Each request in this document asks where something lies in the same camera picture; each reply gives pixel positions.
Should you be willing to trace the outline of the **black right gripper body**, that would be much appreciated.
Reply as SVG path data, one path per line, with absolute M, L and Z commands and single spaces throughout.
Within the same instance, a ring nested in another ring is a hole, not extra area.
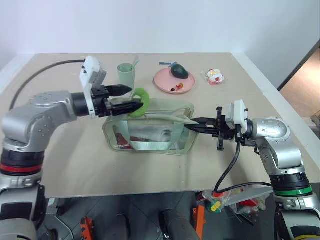
M 221 106 L 218 106 L 216 110 L 217 110 L 217 117 L 214 120 L 214 124 L 213 124 L 214 133 L 212 134 L 212 136 L 215 138 L 218 138 L 217 150 L 223 151 L 224 141 L 232 140 L 235 137 L 235 129 L 231 129 L 228 126 L 226 122 L 226 116 L 222 115 L 223 108 Z

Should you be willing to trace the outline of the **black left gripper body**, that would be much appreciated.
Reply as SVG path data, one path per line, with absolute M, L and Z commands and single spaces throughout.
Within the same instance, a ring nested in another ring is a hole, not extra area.
M 109 97 L 111 96 L 112 91 L 112 87 L 106 85 L 102 85 L 99 89 L 93 88 L 91 90 L 91 99 L 95 115 L 99 118 L 112 115 L 111 105 L 109 104 Z

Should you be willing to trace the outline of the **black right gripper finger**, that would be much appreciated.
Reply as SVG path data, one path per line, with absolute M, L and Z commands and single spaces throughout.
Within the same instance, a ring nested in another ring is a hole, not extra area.
M 215 118 L 208 118 L 208 117 L 194 118 L 193 121 L 197 122 L 200 125 L 215 126 L 217 124 L 217 120 Z
M 199 134 L 215 135 L 217 133 L 213 127 L 202 124 L 185 124 L 184 127 Z

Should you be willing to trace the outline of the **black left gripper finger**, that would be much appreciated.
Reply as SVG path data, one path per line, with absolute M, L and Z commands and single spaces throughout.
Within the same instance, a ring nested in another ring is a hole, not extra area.
M 109 95 L 112 97 L 123 96 L 125 94 L 130 93 L 132 90 L 133 89 L 131 87 L 123 84 L 110 85 L 107 87 L 107 91 L 109 92 Z
M 125 114 L 131 114 L 136 110 L 139 110 L 144 104 L 139 99 L 123 100 L 117 99 L 110 103 L 111 106 L 111 115 L 120 116 Z

